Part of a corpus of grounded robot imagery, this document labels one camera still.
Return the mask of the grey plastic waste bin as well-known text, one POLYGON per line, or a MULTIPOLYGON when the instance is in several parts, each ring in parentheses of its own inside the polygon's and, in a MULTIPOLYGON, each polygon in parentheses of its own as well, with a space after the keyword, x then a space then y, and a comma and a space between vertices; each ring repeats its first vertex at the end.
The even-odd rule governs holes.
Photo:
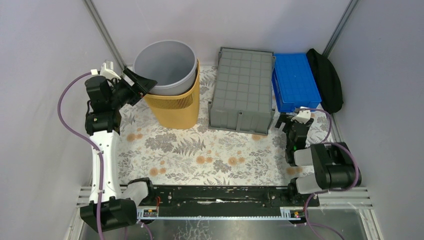
POLYGON ((133 71, 157 84, 149 92, 159 96, 178 96, 191 89, 198 59, 194 50, 181 41, 163 40, 145 47, 135 58, 133 71))

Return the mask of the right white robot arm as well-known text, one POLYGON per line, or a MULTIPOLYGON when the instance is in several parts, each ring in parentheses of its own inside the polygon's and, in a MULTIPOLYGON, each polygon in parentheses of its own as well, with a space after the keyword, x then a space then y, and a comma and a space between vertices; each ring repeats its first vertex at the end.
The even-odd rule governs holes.
POLYGON ((351 189, 362 183, 362 174, 344 142, 317 143, 306 146, 313 119, 281 113, 276 128, 284 124, 285 159, 292 167, 312 166, 313 174, 295 177, 288 184, 287 201, 301 205, 308 194, 326 190, 351 189))

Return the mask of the blue plastic divided crate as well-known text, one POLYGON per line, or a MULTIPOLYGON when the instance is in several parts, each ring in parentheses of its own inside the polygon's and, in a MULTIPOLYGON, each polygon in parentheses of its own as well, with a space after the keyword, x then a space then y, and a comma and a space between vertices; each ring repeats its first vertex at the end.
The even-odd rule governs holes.
POLYGON ((296 108, 317 108, 321 96, 305 53, 274 54, 272 85, 278 112, 296 108))

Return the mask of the large grey plastic crate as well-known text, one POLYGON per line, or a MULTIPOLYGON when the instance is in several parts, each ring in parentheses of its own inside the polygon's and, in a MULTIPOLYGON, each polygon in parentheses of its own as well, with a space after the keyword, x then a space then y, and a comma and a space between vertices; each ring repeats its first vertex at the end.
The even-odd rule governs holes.
POLYGON ((266 136, 273 108, 272 51, 221 47, 208 127, 213 130, 266 136))

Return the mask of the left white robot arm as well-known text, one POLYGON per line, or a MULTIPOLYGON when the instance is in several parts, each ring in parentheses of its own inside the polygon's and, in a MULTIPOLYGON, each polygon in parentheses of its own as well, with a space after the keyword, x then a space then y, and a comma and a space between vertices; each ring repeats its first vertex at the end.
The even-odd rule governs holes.
POLYGON ((122 77, 101 70, 84 84, 92 108, 85 116, 85 130, 92 146, 92 186, 89 204, 81 208, 80 217, 101 235, 135 225, 137 207, 155 201, 154 186, 148 177, 131 180, 121 190, 117 141, 122 120, 120 109, 137 104, 157 81, 125 68, 122 77))

